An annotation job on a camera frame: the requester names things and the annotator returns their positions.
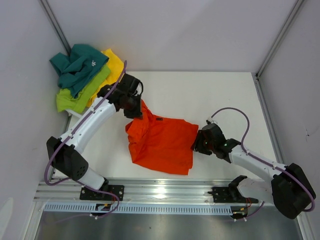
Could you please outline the orange shorts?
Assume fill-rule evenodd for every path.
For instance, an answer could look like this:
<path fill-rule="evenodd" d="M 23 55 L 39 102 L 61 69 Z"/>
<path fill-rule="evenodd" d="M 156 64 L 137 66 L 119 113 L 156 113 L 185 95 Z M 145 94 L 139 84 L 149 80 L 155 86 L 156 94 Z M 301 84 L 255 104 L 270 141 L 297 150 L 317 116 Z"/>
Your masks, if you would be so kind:
<path fill-rule="evenodd" d="M 144 101 L 141 110 L 142 118 L 125 126 L 131 161 L 153 171 L 187 176 L 193 167 L 192 146 L 199 126 L 155 115 Z"/>

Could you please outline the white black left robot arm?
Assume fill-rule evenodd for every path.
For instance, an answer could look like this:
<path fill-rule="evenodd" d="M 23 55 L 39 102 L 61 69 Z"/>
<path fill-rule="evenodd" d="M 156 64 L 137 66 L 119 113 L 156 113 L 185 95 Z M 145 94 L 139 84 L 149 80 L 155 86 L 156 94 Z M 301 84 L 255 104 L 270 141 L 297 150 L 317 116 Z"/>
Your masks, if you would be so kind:
<path fill-rule="evenodd" d="M 52 136 L 47 140 L 47 166 L 90 189 L 97 200 L 105 199 L 109 193 L 108 180 L 91 169 L 82 154 L 99 128 L 119 110 L 123 110 L 128 119 L 143 116 L 143 91 L 143 83 L 127 73 L 121 73 L 115 83 L 103 86 L 92 105 L 70 130 L 59 138 Z"/>

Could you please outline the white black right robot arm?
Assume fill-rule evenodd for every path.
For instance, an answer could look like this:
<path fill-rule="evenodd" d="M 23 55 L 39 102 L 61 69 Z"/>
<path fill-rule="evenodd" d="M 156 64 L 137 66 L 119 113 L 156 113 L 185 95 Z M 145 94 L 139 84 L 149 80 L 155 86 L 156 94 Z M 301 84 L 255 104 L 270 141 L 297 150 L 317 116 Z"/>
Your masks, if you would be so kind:
<path fill-rule="evenodd" d="M 258 180 L 244 175 L 235 178 L 228 189 L 228 196 L 234 202 L 243 198 L 261 200 L 273 204 L 289 219 L 315 208 L 316 193 L 299 165 L 284 165 L 252 152 L 242 142 L 226 139 L 215 123 L 197 132 L 193 150 L 208 156 L 215 155 L 259 177 Z"/>

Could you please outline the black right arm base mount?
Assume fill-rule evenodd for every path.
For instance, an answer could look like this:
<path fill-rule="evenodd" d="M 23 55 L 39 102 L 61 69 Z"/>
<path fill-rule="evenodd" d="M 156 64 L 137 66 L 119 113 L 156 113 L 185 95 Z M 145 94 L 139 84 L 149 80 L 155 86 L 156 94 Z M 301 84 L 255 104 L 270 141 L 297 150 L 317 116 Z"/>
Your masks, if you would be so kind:
<path fill-rule="evenodd" d="M 211 191 L 207 193 L 212 196 L 214 203 L 228 203 L 228 204 L 245 204 L 253 203 L 257 204 L 258 199 L 255 198 L 245 198 L 237 187 L 242 180 L 246 180 L 248 177 L 240 175 L 231 181 L 228 186 L 213 186 Z"/>

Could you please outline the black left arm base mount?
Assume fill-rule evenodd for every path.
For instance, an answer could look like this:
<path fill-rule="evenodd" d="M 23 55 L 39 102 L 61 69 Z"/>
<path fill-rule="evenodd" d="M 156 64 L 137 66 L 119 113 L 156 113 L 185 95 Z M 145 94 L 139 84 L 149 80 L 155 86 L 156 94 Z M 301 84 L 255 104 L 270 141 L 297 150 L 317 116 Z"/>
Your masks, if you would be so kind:
<path fill-rule="evenodd" d="M 108 185 L 104 192 L 111 193 L 118 197 L 119 201 L 123 201 L 125 186 L 124 185 Z M 98 190 L 91 190 L 88 187 L 82 187 L 79 195 L 79 199 L 83 201 L 117 201 L 117 198 L 113 195 L 98 192 Z"/>

